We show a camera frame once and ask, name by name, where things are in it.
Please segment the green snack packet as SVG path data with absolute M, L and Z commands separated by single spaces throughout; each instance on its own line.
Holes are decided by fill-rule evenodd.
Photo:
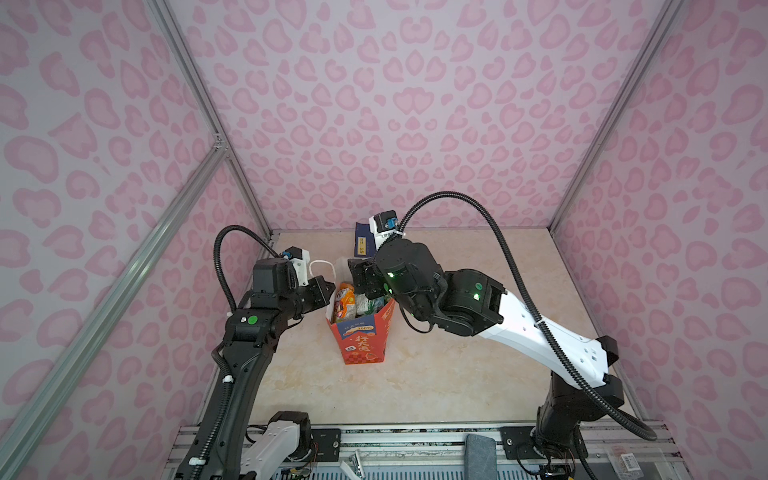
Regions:
M 365 294 L 359 294 L 356 296 L 356 316 L 364 317 L 368 315 L 374 315 L 383 309 L 390 301 L 391 297 L 384 295 L 376 299 L 370 299 Z

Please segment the red white paper bag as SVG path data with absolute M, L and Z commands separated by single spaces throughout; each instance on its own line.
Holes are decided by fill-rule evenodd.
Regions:
M 339 258 L 335 263 L 327 260 L 312 260 L 309 264 L 312 274 L 330 274 L 335 284 L 330 304 L 323 313 L 326 324 L 333 334 L 346 365 L 381 363 L 385 360 L 391 320 L 397 303 L 391 298 L 387 305 L 374 315 L 355 317 L 352 320 L 335 323 L 333 320 L 335 294 L 342 282 L 354 285 L 356 296 L 365 294 L 353 279 L 348 258 Z

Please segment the pink Fox's candy packet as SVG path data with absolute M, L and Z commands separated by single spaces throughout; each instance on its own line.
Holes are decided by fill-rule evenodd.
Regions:
M 333 320 L 335 323 L 352 320 L 357 315 L 354 285 L 342 282 L 335 294 Z

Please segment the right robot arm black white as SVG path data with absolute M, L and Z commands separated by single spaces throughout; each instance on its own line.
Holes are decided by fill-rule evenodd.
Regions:
M 549 319 L 535 320 L 522 300 L 478 270 L 446 271 L 426 245 L 406 239 L 372 258 L 350 259 L 347 267 L 355 290 L 367 298 L 390 296 L 431 327 L 496 341 L 549 368 L 549 390 L 529 435 L 529 447 L 540 457 L 565 451 L 580 423 L 606 415 L 568 373 L 549 336 L 599 399 L 615 409 L 624 404 L 621 382 L 609 372 L 618 358 L 615 341 L 588 339 Z

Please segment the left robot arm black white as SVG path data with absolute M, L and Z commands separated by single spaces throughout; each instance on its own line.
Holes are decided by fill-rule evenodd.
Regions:
M 227 298 L 223 339 L 211 352 L 219 368 L 209 404 L 177 479 L 237 479 L 248 419 L 261 381 L 290 321 L 329 305 L 334 284 L 309 278 L 307 263 L 290 248 L 256 262 L 248 299 Z

